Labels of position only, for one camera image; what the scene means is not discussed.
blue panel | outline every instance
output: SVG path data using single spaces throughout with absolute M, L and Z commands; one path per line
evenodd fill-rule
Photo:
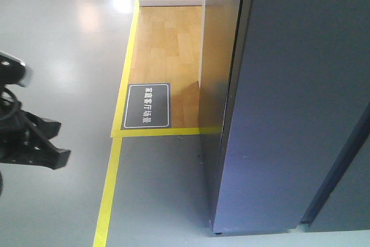
M 215 232 L 300 222 L 370 101 L 368 3 L 253 0 Z

black cable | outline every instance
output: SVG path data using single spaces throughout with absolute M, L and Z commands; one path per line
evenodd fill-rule
M 4 116 L 0 117 L 0 121 L 4 121 L 4 120 L 12 117 L 18 111 L 18 109 L 19 109 L 19 101 L 18 101 L 16 95 L 14 95 L 12 93 L 12 91 L 10 91 L 7 88 L 3 88 L 2 91 L 5 92 L 6 94 L 8 94 L 10 96 L 10 98 L 13 101 L 13 105 L 12 105 L 12 109 L 7 114 L 5 114 Z
M 1 172 L 0 172 L 0 196 L 1 196 L 1 193 L 2 193 L 2 175 L 1 175 Z

gray metal panel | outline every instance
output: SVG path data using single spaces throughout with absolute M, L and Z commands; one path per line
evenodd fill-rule
M 352 161 L 309 231 L 370 229 L 370 139 Z
M 370 101 L 369 0 L 253 0 L 215 232 L 301 220 Z
M 206 0 L 199 126 L 208 187 L 214 195 L 240 0 Z

yellow floor marking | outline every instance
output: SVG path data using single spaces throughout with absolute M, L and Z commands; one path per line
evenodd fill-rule
M 166 136 L 166 135 L 196 135 L 199 134 L 198 127 L 189 128 L 158 128 L 142 130 L 113 130 L 112 137 L 147 137 L 147 136 Z
M 136 28 L 138 26 L 138 18 L 139 18 L 139 1 L 135 0 L 134 17 L 132 18 L 131 32 L 130 32 L 128 43 L 127 43 L 126 58 L 125 58 L 125 64 L 123 65 L 123 73 L 122 73 L 121 85 L 120 85 L 120 90 L 119 90 L 118 99 L 117 99 L 116 112 L 114 113 L 114 120 L 113 120 L 113 127 L 112 127 L 113 131 L 121 130 L 123 112 L 124 112 L 124 107 L 126 103 L 127 84 L 128 84 L 128 78 L 130 76 L 130 70 L 131 70 L 131 64 L 132 64 L 132 54 L 134 53 L 134 44 L 135 44 Z
M 116 187 L 117 172 L 120 163 L 122 141 L 122 138 L 113 138 L 93 247 L 106 246 L 110 215 L 112 213 L 114 188 Z
M 106 174 L 104 191 L 99 210 L 99 218 L 93 247 L 105 247 L 108 239 L 110 216 L 112 214 L 114 189 L 117 182 L 117 174 L 120 162 L 124 137 L 146 137 L 146 136 L 164 136 L 164 135 L 194 135 L 199 134 L 199 128 L 160 128 L 160 129 L 141 129 L 141 130 L 121 130 L 124 107 L 127 96 L 128 78 L 130 76 L 132 54 L 134 52 L 136 28 L 138 26 L 139 1 L 135 0 L 135 10 L 131 23 L 131 30 L 127 44 L 127 51 L 119 95 L 117 99 L 116 111 L 112 126 L 112 149 Z
M 121 128 L 123 107 L 126 99 L 127 83 L 130 74 L 132 53 L 134 52 L 134 42 L 136 27 L 138 25 L 138 17 L 139 17 L 139 1 L 135 0 L 135 10 L 132 18 L 131 30 L 128 39 L 116 112 L 114 114 L 113 128 L 116 126 L 118 126 L 118 129 Z M 112 213 L 114 188 L 116 187 L 116 179 L 120 162 L 122 141 L 123 141 L 122 138 L 113 138 L 112 149 L 110 151 L 110 159 L 104 184 L 102 202 L 100 204 L 99 218 L 97 223 L 97 229 L 95 231 L 93 247 L 106 246 L 109 231 L 110 215 Z

black sign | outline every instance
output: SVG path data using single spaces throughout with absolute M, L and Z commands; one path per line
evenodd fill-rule
M 170 84 L 129 84 L 123 128 L 169 128 Z

